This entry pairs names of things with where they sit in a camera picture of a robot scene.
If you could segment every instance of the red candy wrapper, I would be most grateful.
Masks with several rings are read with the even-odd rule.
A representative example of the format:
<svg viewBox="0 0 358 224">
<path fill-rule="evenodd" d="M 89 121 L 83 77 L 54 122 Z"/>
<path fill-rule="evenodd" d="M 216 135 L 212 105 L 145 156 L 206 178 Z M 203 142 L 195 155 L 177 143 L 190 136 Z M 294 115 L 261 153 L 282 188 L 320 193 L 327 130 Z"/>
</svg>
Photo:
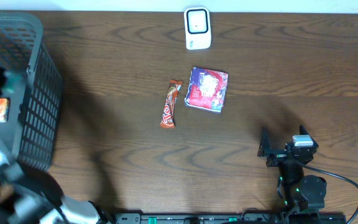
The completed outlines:
<svg viewBox="0 0 358 224">
<path fill-rule="evenodd" d="M 162 113 L 162 119 L 160 126 L 163 128 L 174 128 L 173 123 L 173 108 L 179 94 L 182 81 L 171 80 L 169 82 L 169 89 L 167 94 L 167 100 L 165 100 L 164 111 Z"/>
<path fill-rule="evenodd" d="M 226 94 L 228 74 L 203 68 L 191 71 L 186 106 L 220 113 Z"/>
</svg>

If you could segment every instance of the basket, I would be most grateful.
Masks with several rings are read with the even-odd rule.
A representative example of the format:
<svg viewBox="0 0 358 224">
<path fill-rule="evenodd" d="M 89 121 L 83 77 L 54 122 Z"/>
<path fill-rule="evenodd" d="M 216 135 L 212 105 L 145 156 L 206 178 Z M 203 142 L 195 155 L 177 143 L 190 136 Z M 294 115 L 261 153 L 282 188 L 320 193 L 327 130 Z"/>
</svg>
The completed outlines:
<svg viewBox="0 0 358 224">
<path fill-rule="evenodd" d="M 9 117 L 0 123 L 1 141 L 20 163 L 47 170 L 53 153 L 63 80 L 42 43 L 43 27 L 33 15 L 0 12 L 0 67 L 24 74 L 15 86 Z"/>
</svg>

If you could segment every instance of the white device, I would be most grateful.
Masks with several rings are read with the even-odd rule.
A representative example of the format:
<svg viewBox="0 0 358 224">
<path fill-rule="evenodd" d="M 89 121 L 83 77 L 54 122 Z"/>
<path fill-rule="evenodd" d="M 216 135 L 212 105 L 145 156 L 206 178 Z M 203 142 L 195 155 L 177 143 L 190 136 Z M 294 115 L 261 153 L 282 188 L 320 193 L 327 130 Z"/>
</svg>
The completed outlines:
<svg viewBox="0 0 358 224">
<path fill-rule="evenodd" d="M 185 11 L 186 48 L 207 49 L 211 46 L 211 22 L 205 7 L 191 7 Z"/>
</svg>

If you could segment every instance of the wood grain surface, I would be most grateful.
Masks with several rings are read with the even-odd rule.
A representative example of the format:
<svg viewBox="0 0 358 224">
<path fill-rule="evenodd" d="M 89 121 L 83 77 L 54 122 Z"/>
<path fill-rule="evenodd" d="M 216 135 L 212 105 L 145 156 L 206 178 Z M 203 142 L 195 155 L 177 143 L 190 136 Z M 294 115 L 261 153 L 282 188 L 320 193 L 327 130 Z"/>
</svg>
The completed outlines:
<svg viewBox="0 0 358 224">
<path fill-rule="evenodd" d="M 32 13 L 65 79 L 50 173 L 67 195 L 112 211 L 278 208 L 260 130 L 282 147 L 299 124 L 320 145 L 311 166 L 358 182 L 358 15 L 212 13 L 211 47 L 189 51 L 182 13 Z M 221 114 L 185 107 L 193 67 L 229 74 Z M 167 130 L 170 79 L 184 85 Z M 323 177 L 324 211 L 350 218 L 357 189 Z"/>
</svg>

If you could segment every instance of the white backdrop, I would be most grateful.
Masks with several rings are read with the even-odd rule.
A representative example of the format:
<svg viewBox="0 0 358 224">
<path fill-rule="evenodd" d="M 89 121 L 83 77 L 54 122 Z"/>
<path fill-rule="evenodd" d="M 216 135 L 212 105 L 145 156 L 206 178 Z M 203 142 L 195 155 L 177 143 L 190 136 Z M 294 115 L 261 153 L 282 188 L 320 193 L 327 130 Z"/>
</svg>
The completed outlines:
<svg viewBox="0 0 358 224">
<path fill-rule="evenodd" d="M 358 13 L 358 0 L 0 0 L 8 10 L 183 12 L 205 6 L 211 12 Z"/>
</svg>

